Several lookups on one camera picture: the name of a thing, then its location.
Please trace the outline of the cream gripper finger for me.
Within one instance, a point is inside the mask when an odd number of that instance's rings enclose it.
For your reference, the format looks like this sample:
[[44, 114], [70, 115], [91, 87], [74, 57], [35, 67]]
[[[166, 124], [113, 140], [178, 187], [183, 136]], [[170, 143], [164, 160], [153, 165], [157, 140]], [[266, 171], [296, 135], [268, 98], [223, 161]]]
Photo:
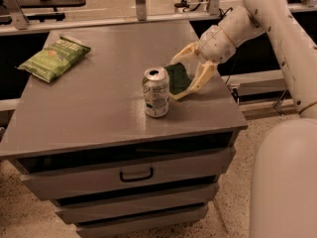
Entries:
[[171, 64], [201, 62], [198, 43], [190, 43], [177, 53], [170, 61]]
[[189, 85], [189, 91], [191, 93], [200, 90], [214, 75], [218, 64], [208, 60], [207, 62], [200, 61], [197, 64], [194, 77]]

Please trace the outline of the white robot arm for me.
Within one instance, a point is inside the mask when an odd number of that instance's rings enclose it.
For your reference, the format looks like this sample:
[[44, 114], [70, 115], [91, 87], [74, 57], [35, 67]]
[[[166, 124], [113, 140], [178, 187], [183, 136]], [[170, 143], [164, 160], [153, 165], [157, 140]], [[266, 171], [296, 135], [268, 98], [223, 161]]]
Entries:
[[317, 238], [317, 48], [287, 0], [243, 0], [171, 62], [197, 60], [199, 90], [244, 42], [268, 36], [299, 117], [263, 137], [252, 172], [249, 238]]

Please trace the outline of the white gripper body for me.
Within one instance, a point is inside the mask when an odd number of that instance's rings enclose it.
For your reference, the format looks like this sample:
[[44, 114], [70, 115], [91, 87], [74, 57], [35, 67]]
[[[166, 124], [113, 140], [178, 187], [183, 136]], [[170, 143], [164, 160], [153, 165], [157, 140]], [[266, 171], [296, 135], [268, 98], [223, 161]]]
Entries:
[[219, 26], [212, 25], [201, 35], [198, 51], [206, 60], [224, 63], [235, 54], [236, 46]]

